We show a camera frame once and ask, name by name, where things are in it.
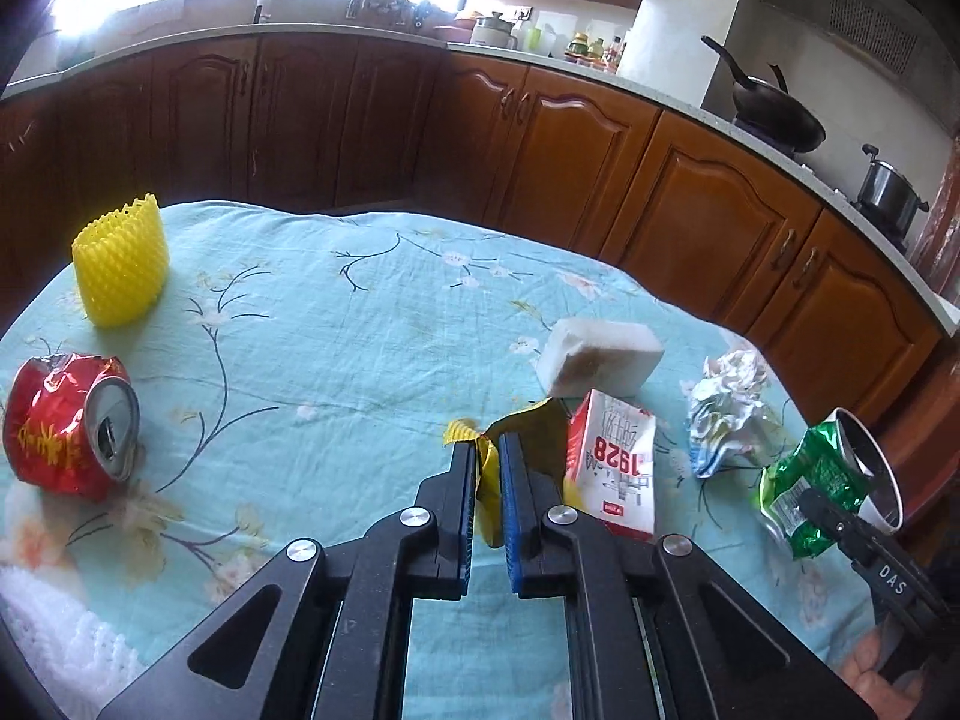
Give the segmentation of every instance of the white knitted fabric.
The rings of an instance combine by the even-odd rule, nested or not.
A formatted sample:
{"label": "white knitted fabric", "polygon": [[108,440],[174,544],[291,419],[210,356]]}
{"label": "white knitted fabric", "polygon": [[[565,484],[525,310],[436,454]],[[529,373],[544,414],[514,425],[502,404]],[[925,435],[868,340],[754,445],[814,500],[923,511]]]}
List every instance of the white knitted fabric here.
{"label": "white knitted fabric", "polygon": [[136,650],[64,591],[0,568],[0,613],[40,683],[70,720],[93,720],[143,671]]}

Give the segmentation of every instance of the wok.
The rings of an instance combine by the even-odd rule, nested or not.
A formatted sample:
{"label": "wok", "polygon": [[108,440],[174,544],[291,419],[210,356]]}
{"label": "wok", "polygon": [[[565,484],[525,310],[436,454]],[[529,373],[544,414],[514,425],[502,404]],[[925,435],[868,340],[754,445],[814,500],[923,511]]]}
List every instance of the wok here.
{"label": "wok", "polygon": [[827,132],[816,117],[787,92],[786,79],[781,69],[771,65],[779,87],[763,79],[747,76],[722,45],[704,35],[701,40],[715,50],[733,73],[733,104],[743,122],[762,129],[771,138],[792,146],[800,154],[813,151],[824,140]]}

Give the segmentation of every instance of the barcode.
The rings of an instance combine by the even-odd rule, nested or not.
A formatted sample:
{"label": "barcode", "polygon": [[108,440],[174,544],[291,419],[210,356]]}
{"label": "barcode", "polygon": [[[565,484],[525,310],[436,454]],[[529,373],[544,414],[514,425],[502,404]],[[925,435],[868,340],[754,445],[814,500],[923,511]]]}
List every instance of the barcode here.
{"label": "barcode", "polygon": [[776,497],[770,504],[771,514],[779,520],[787,536],[793,536],[794,531],[806,522],[806,517],[800,513],[800,495],[810,489],[810,483],[802,477],[792,488]]}

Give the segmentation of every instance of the small box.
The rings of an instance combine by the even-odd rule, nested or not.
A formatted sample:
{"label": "small box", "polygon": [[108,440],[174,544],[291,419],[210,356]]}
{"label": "small box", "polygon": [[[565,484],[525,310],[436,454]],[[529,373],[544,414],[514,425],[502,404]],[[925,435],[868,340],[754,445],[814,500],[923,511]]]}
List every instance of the small box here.
{"label": "small box", "polygon": [[664,347],[645,324],[568,317],[554,325],[536,378],[548,397],[584,397],[591,389],[632,397],[662,357]]}
{"label": "small box", "polygon": [[656,418],[593,389],[568,428],[563,502],[618,535],[654,535]]}

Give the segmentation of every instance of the silver screw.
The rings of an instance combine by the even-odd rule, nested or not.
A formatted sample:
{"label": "silver screw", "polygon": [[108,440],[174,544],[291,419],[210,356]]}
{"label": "silver screw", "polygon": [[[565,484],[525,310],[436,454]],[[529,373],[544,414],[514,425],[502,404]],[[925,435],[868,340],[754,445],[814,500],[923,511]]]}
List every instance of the silver screw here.
{"label": "silver screw", "polygon": [[686,557],[693,552],[693,542],[686,536],[671,533],[664,538],[664,552],[673,557]]}
{"label": "silver screw", "polygon": [[555,525],[569,525],[577,521],[577,509],[563,504],[550,507],[550,511],[546,512],[546,515]]}
{"label": "silver screw", "polygon": [[309,538],[298,538],[287,547],[287,557],[293,562],[307,562],[317,554],[317,544]]}
{"label": "silver screw", "polygon": [[419,528],[419,526],[426,525],[429,521],[430,512],[427,512],[426,509],[421,506],[411,506],[409,509],[404,509],[400,512],[400,522],[408,528]]}

